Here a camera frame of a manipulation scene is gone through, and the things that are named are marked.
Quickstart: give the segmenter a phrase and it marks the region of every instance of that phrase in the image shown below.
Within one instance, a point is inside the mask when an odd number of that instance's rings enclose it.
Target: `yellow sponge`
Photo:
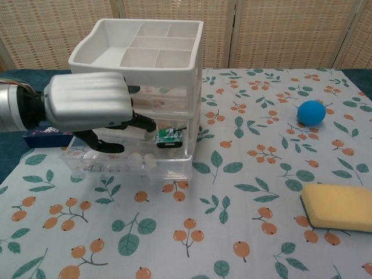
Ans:
[[[372,233],[372,192],[368,188],[307,184],[301,200],[313,227]]]

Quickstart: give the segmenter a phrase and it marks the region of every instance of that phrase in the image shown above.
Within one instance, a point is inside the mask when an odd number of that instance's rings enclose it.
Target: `wicker screen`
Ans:
[[[119,0],[129,19],[204,21],[203,66],[227,67],[234,0]]]
[[[242,0],[230,67],[332,65],[355,0]]]
[[[372,1],[361,11],[362,16],[352,33],[340,68],[372,68]]]
[[[68,69],[74,47],[103,17],[110,0],[0,1],[0,36],[18,69]]]

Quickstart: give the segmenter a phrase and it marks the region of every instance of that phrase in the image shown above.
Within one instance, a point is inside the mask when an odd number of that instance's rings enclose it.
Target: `blue box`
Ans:
[[[30,148],[64,147],[69,145],[72,138],[72,133],[59,131],[47,122],[42,122],[37,128],[28,130],[23,135]]]

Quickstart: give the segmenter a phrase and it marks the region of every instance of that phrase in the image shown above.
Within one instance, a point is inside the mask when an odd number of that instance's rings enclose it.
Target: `table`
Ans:
[[[333,69],[203,76],[188,183],[79,180],[60,148],[25,154],[0,186],[0,278],[371,278],[372,235],[312,231],[299,200],[371,187],[371,101]],[[296,122],[310,99],[318,127]]]

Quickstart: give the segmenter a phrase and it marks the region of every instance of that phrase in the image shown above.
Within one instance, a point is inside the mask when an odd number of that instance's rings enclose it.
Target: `robotic hand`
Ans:
[[[153,119],[133,111],[130,91],[138,87],[128,87],[120,73],[57,75],[43,94],[17,81],[0,80],[0,132],[29,130],[47,119],[96,151],[120,153],[124,146],[98,139],[92,129],[133,126],[146,130],[147,139],[158,131]]]

